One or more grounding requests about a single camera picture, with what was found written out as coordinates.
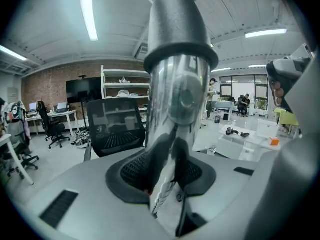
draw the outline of window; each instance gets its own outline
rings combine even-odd
[[[250,100],[255,100],[255,108],[268,109],[268,76],[258,75],[235,75],[220,77],[221,97],[234,97],[237,101],[241,95],[249,94]]]
[[[255,76],[241,75],[232,77],[232,96],[237,100],[240,96],[249,94],[249,99],[255,96]]]
[[[220,77],[220,85],[231,85],[231,76]]]
[[[232,96],[232,78],[231,76],[220,77],[220,96],[231,97]]]
[[[268,76],[266,76],[266,75],[255,75],[255,83],[257,85],[267,85],[268,84]]]
[[[232,96],[231,95],[231,86],[221,86],[221,96]]]

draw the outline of fluorescent light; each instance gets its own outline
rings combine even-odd
[[[81,3],[84,22],[86,25],[86,29],[88,30],[90,40],[97,41],[98,35],[96,31],[92,0],[80,0],[80,3]]]
[[[16,54],[12,50],[9,50],[6,47],[3,47],[2,45],[0,45],[0,51],[3,51],[4,53],[9,54],[9,55],[11,55],[13,57],[16,57],[17,59],[22,60],[22,61],[26,61],[27,60],[25,57],[22,57],[21,55]]]
[[[211,72],[218,72],[218,71],[230,70],[230,69],[231,69],[231,67],[226,67],[226,68],[221,68],[221,69],[212,70]]]
[[[250,65],[249,68],[265,68],[267,65]]]
[[[285,33],[287,33],[286,29],[271,29],[271,30],[246,33],[245,38],[254,38],[254,37],[260,37],[260,36],[266,36],[266,35],[276,35],[276,34],[285,34]]]

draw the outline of black tv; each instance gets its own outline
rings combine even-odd
[[[66,82],[68,103],[91,102],[101,100],[101,78],[85,78]]]

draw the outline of brick wall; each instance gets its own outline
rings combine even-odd
[[[53,67],[22,79],[22,102],[28,109],[30,103],[42,100],[46,108],[50,110],[58,103],[67,102],[67,81],[79,80],[79,76],[81,75],[86,75],[88,78],[101,77],[101,65],[104,66],[104,69],[110,70],[144,71],[142,63],[120,60],[96,60]],[[128,77],[127,80],[132,83],[137,81],[139,83],[149,82],[149,79],[145,78],[133,79]],[[108,89],[107,94],[114,97],[119,90],[120,89]],[[134,93],[139,95],[145,93],[145,95],[147,95],[147,89],[136,88],[134,89]],[[138,100],[139,105],[146,102],[146,100]],[[83,119],[81,103],[73,103],[71,106],[72,108],[77,109],[77,118]]]

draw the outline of seated person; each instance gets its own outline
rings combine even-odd
[[[250,105],[249,94],[246,94],[245,98],[243,98],[240,104],[238,105],[239,113],[242,114],[242,111],[244,111],[244,115],[248,117],[247,112],[248,112],[249,105]]]

